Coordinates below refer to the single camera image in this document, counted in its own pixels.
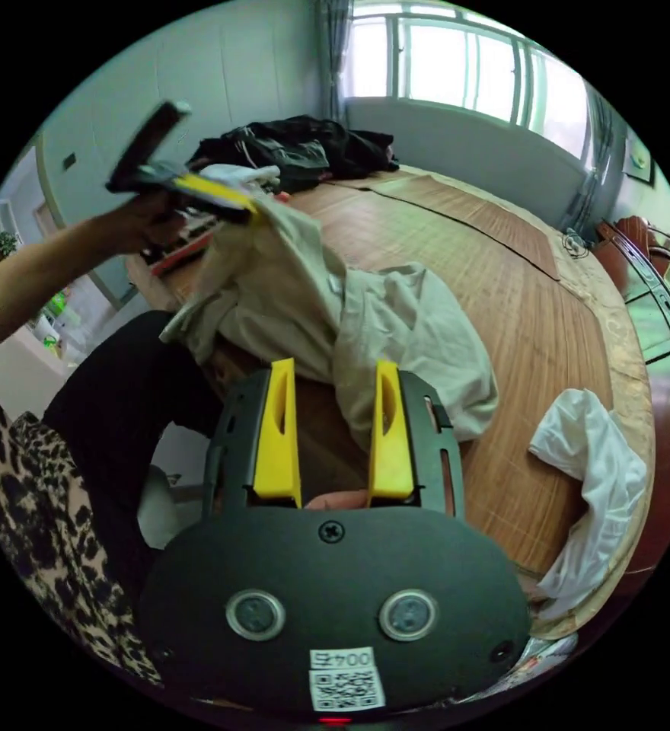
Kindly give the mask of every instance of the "crumpled fabric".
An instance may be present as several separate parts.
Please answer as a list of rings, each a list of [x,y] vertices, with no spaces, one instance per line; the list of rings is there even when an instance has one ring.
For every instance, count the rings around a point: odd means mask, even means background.
[[[498,390],[490,358],[434,272],[409,263],[349,269],[312,217],[254,198],[259,225],[212,235],[194,296],[161,335],[198,363],[223,336],[265,362],[293,357],[298,375],[332,384],[355,441],[369,449],[380,359],[431,384],[460,441],[490,425]]]
[[[576,607],[604,581],[632,513],[647,485],[647,466],[633,452],[614,412],[597,395],[569,388],[553,402],[528,450],[582,481],[587,513],[538,583],[552,602],[538,617],[555,619]]]

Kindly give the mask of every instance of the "black clothing pile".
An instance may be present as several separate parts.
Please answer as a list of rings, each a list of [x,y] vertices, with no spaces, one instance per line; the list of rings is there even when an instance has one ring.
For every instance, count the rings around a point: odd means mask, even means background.
[[[393,135],[352,131],[332,120],[291,117],[279,122],[254,122],[221,137],[204,139],[189,160],[192,170],[211,164],[245,168],[276,165],[281,190],[297,193],[323,180],[355,180],[376,171],[398,170]]]

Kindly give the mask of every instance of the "potted plant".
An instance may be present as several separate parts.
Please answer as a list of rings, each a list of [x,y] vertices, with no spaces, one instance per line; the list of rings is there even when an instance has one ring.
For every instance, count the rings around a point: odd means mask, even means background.
[[[18,237],[8,231],[0,232],[0,262],[18,250]]]

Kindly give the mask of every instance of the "wall picture frame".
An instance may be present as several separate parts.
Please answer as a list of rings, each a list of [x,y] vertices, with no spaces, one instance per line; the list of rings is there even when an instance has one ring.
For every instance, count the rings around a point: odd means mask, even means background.
[[[655,186],[655,160],[647,147],[631,129],[627,130],[624,143],[624,166],[622,171],[640,183]]]

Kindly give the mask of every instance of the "leopard print clothing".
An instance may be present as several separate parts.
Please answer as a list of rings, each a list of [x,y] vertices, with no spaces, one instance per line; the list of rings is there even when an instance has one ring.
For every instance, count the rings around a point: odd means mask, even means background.
[[[91,524],[91,503],[62,438],[0,406],[0,545],[46,613],[78,644],[153,685],[122,587]]]

